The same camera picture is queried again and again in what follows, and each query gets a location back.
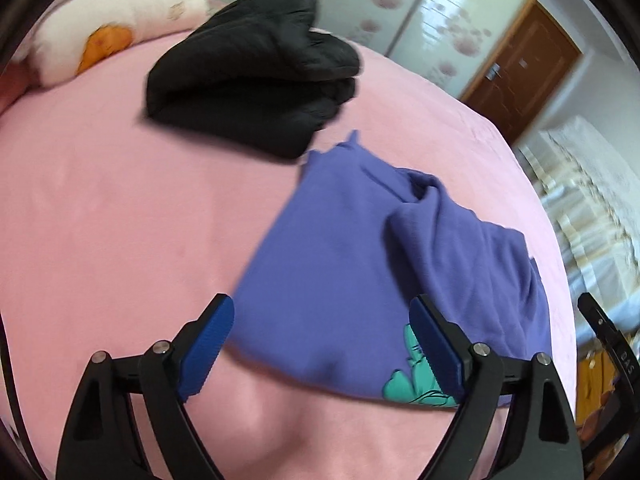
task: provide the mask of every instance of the purple sweatshirt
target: purple sweatshirt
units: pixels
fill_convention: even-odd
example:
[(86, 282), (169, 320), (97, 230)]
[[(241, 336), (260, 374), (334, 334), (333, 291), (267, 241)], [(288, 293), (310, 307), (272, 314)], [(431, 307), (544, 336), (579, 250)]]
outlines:
[(453, 406), (408, 323), (426, 293), (472, 342), (551, 355), (524, 236), (482, 222), (434, 176), (358, 144), (310, 152), (300, 186), (234, 295), (229, 341), (296, 380), (353, 397)]

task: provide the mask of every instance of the pink blanket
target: pink blanket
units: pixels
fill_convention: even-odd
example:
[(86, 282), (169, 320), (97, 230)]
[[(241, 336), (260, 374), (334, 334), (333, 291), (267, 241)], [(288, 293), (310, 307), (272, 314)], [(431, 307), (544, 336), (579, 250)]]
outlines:
[[(28, 94), (0, 118), (0, 304), (26, 425), (48, 470), (91, 354), (140, 353), (173, 338), (216, 292), (233, 291), (296, 187), (296, 165), (142, 118), (146, 72), (181, 38), (126, 50), (68, 84)], [(314, 147), (326, 150), (357, 128), (363, 145), (389, 163), (436, 174), (481, 219), (524, 232), (548, 295), (556, 366), (574, 402), (562, 259), (513, 154), (465, 105), (360, 52), (359, 95)], [(452, 417), (316, 392), (224, 352), (187, 409), (228, 480), (415, 479)], [(8, 415), (3, 404), (0, 415)], [(140, 425), (156, 474), (168, 478), (148, 421)]]

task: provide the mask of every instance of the brown door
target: brown door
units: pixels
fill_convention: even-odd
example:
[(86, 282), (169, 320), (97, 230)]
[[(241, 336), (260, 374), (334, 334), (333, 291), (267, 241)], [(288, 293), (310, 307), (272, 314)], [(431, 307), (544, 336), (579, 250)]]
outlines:
[(579, 56), (574, 42), (535, 2), (465, 103), (513, 144)]

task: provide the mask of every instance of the folded black clothing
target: folded black clothing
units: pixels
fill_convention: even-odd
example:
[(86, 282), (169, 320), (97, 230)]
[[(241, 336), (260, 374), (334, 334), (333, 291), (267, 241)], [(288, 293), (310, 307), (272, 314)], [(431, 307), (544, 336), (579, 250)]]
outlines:
[(317, 0), (238, 0), (148, 74), (153, 120), (297, 158), (355, 94), (355, 49), (311, 31)]

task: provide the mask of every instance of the metal screw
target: metal screw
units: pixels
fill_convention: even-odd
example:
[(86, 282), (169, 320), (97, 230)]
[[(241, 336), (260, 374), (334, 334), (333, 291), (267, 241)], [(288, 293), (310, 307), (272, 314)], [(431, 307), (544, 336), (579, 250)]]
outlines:
[(104, 350), (98, 350), (94, 355), (91, 356), (91, 362), (96, 363), (97, 365), (103, 362), (107, 358), (107, 352)]
[(474, 345), (474, 352), (478, 355), (486, 357), (491, 353), (491, 349), (489, 348), (489, 345), (485, 345), (484, 343), (476, 343)]
[(551, 357), (546, 355), (544, 352), (540, 352), (536, 355), (536, 359), (543, 366), (549, 366), (551, 364)]
[(171, 348), (171, 343), (162, 339), (154, 343), (153, 351), (154, 354), (166, 354), (169, 348)]

